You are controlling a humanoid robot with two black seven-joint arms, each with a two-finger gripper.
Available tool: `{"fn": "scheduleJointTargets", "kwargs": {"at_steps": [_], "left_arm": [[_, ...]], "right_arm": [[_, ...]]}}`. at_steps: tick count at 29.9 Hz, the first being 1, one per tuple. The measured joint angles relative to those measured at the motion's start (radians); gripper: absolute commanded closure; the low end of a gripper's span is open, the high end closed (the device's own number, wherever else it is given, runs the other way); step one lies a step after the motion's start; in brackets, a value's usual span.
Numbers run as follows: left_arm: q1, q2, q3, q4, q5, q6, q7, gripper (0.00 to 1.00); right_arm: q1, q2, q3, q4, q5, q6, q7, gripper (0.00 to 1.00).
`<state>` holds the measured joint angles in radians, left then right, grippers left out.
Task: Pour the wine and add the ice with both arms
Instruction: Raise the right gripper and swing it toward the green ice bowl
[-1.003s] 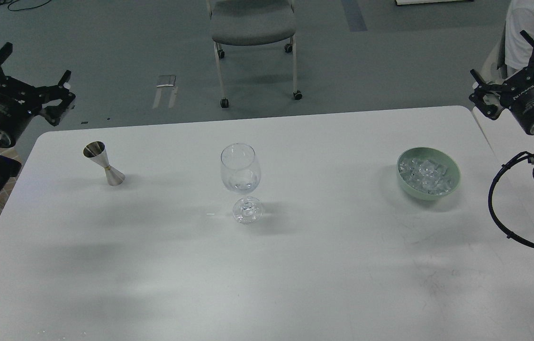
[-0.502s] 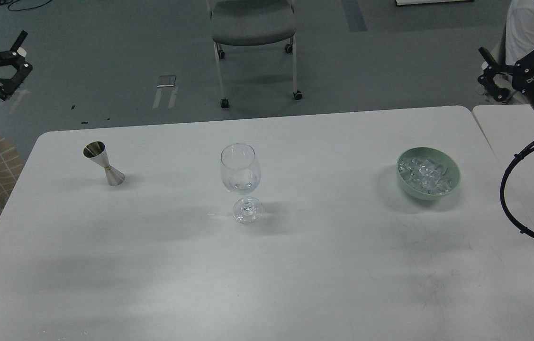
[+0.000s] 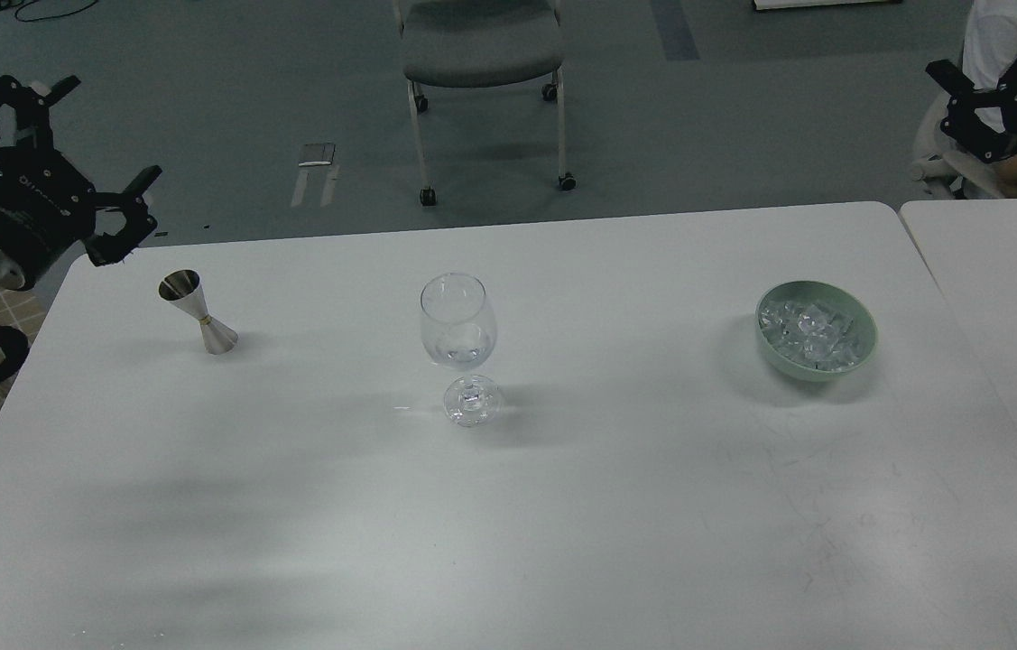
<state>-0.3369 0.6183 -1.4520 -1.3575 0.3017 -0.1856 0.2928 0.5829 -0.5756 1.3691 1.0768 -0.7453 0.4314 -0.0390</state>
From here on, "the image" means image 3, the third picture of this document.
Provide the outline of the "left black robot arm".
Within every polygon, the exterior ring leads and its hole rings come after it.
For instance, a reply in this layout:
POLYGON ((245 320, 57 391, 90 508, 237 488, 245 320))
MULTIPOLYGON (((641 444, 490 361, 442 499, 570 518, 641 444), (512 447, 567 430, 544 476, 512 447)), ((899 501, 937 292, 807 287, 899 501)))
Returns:
MULTIPOLYGON (((7 291, 29 291, 76 243, 93 265, 112 265, 156 230, 144 194, 159 166, 120 192, 101 192, 55 147, 51 107, 78 85, 66 77, 41 92, 0 77, 0 288, 7 291)), ((0 326, 0 385, 28 353, 21 330, 0 326)))

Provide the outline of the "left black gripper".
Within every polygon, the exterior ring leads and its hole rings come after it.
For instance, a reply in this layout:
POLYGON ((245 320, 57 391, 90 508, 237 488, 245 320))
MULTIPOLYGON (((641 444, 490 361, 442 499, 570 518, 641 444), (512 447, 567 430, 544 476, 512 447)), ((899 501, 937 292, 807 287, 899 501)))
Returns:
POLYGON ((119 192, 100 192, 54 147, 50 108, 79 83, 70 75, 38 92, 9 75, 0 77, 0 110, 14 112, 14 142, 0 144, 0 251, 20 271, 20 280, 4 281, 4 288, 29 291, 83 238, 93 265, 119 264, 158 226, 144 194, 162 176, 160 165, 141 169, 119 192), (89 236, 96 211, 120 214, 124 224, 116 233, 89 236))

